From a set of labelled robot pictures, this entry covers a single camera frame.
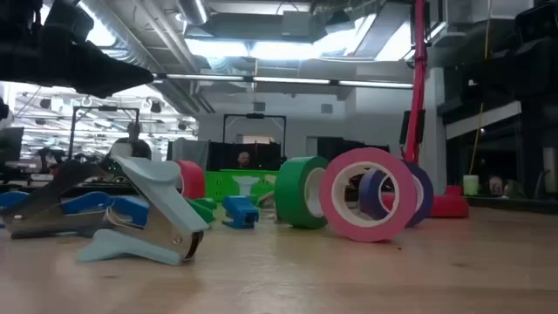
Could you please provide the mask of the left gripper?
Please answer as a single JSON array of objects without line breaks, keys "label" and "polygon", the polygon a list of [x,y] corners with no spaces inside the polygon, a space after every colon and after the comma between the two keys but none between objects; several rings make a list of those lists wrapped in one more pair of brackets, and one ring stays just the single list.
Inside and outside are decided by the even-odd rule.
[{"label": "left gripper", "polygon": [[0,0],[0,79],[73,88],[99,98],[153,82],[147,69],[86,42],[93,19],[79,0]]}]

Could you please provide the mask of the black staple remover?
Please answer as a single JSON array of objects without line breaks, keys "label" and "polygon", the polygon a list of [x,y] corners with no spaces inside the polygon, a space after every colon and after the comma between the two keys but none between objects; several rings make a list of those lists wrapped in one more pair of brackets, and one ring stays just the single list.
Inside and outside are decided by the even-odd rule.
[{"label": "black staple remover", "polygon": [[101,168],[95,164],[76,160],[62,164],[50,183],[28,193],[27,197],[2,211],[0,216],[10,237],[12,239],[39,238],[63,233],[93,236],[102,226],[105,212],[64,215],[61,203],[79,197],[65,200],[63,196],[67,190],[102,174]]}]

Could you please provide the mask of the light blue staple remover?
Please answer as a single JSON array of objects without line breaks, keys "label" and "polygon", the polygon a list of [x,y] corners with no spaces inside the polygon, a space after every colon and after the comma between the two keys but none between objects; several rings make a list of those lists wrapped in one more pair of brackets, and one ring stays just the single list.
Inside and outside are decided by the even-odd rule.
[{"label": "light blue staple remover", "polygon": [[254,176],[233,176],[232,179],[237,183],[241,196],[251,195],[252,187],[260,180]]},{"label": "light blue staple remover", "polygon": [[80,262],[117,256],[140,256],[159,263],[182,265],[191,260],[208,224],[177,191],[180,167],[173,161],[137,157],[113,158],[148,204],[141,226],[119,219],[113,207],[105,211],[102,227],[77,254]]}]

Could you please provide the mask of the red tape roll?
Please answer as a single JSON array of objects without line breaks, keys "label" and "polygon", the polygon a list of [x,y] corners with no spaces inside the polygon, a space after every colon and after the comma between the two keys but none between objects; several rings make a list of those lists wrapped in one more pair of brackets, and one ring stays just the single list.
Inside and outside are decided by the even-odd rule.
[{"label": "red tape roll", "polygon": [[176,160],[180,168],[181,194],[188,199],[205,196],[205,174],[200,166],[189,160]]}]

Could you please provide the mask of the purple tape roll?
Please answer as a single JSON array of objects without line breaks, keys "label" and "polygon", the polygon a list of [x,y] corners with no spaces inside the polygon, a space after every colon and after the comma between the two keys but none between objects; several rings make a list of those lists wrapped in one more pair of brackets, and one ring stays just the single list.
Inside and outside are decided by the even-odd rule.
[{"label": "purple tape roll", "polygon": [[[417,190],[417,208],[411,220],[406,224],[407,228],[413,228],[421,223],[431,213],[433,206],[434,191],[432,182],[422,168],[416,163],[404,160],[413,175],[415,188]],[[386,173],[381,170],[371,170],[363,175],[358,187],[358,202],[362,212],[374,220],[384,219],[389,214],[389,209],[384,203],[384,195],[380,194],[381,187],[388,180]]]}]

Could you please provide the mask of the green tape roll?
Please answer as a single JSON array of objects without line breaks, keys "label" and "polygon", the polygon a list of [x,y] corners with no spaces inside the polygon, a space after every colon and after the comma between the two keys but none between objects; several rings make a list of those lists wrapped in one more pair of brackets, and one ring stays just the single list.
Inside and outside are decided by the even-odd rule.
[{"label": "green tape roll", "polygon": [[295,157],[282,164],[275,183],[276,213],[298,229],[327,224],[320,204],[321,181],[328,161],[319,156]]}]

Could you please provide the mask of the pink tape roll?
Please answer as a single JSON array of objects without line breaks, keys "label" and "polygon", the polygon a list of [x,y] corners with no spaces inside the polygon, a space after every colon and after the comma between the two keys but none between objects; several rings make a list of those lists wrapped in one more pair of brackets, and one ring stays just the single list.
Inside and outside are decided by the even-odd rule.
[{"label": "pink tape roll", "polygon": [[[395,188],[393,208],[381,220],[366,220],[353,214],[344,200],[350,177],[363,173],[367,167],[387,174]],[[357,242],[379,242],[405,229],[415,213],[418,192],[403,161],[386,151],[366,147],[350,150],[331,161],[323,175],[319,197],[323,214],[335,232]]]}]

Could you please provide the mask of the green cup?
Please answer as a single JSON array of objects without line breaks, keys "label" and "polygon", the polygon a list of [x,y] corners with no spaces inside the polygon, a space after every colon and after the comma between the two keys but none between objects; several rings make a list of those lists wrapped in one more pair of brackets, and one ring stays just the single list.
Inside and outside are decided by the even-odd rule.
[{"label": "green cup", "polygon": [[463,176],[464,195],[477,195],[479,193],[480,178],[476,174],[466,174]]}]

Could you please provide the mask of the black desk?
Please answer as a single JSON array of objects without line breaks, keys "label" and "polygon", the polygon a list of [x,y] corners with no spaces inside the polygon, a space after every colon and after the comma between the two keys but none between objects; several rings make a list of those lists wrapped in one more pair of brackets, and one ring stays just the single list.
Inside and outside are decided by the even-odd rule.
[{"label": "black desk", "polygon": [[466,196],[465,199],[472,207],[494,208],[541,215],[558,215],[558,201],[508,199],[485,196]]}]

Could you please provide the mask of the green plastic basket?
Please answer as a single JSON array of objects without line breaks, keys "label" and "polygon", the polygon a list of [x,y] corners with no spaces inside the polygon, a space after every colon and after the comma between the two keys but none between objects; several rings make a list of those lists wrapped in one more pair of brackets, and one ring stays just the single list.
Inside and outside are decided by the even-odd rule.
[{"label": "green plastic basket", "polygon": [[222,169],[207,171],[205,173],[206,197],[221,202],[225,196],[239,195],[239,187],[232,179],[233,176],[258,177],[260,180],[252,187],[249,196],[260,197],[274,189],[278,174],[279,172],[274,170]]}]

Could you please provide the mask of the red desk lamp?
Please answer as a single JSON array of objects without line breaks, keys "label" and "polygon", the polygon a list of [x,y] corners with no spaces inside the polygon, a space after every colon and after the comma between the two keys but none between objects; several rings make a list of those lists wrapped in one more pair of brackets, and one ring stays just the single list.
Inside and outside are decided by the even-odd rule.
[{"label": "red desk lamp", "polygon": [[[419,164],[419,145],[425,128],[425,77],[427,70],[427,22],[426,0],[410,0],[412,7],[412,31],[415,35],[414,73],[412,88],[412,106],[407,120],[405,150],[403,160]],[[432,218],[466,218],[468,204],[462,196],[434,195],[430,213]]]}]

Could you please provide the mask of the black partition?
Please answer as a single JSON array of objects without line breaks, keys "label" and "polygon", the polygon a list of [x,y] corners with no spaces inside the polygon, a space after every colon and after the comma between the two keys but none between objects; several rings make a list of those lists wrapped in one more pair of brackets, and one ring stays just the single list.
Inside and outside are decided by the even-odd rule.
[{"label": "black partition", "polygon": [[388,145],[368,145],[361,141],[346,140],[338,137],[318,137],[316,153],[318,156],[321,156],[328,161],[332,161],[340,154],[344,154],[353,149],[366,147],[373,147],[390,152]]},{"label": "black partition", "polygon": [[237,157],[240,152],[248,152],[250,154],[250,170],[278,170],[282,163],[282,149],[278,143],[236,144],[211,142],[209,145],[207,170],[239,169],[237,167]]}]

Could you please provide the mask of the black gantry frame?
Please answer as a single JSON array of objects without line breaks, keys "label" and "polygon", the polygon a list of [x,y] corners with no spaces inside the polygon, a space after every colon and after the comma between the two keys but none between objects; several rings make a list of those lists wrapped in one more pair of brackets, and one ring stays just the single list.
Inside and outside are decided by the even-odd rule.
[{"label": "black gantry frame", "polygon": [[109,106],[109,105],[100,105],[100,106],[74,106],[72,108],[72,116],[71,116],[71,131],[70,131],[70,143],[68,147],[68,154],[67,157],[69,160],[72,160],[73,155],[73,146],[74,146],[74,138],[76,132],[76,125],[77,123],[84,118],[84,115],[79,116],[78,112],[84,110],[84,113],[89,113],[91,110],[96,110],[99,112],[117,112],[122,111],[125,113],[128,112],[135,112],[135,117],[133,118],[134,124],[139,124],[140,122],[140,110],[139,108],[125,108],[125,107],[118,107],[118,106]]},{"label": "black gantry frame", "polygon": [[285,115],[266,115],[264,113],[224,113],[222,117],[221,142],[226,142],[227,119],[229,117],[241,117],[245,119],[281,119],[282,120],[282,157],[286,156],[286,133],[287,133],[287,116]]}]

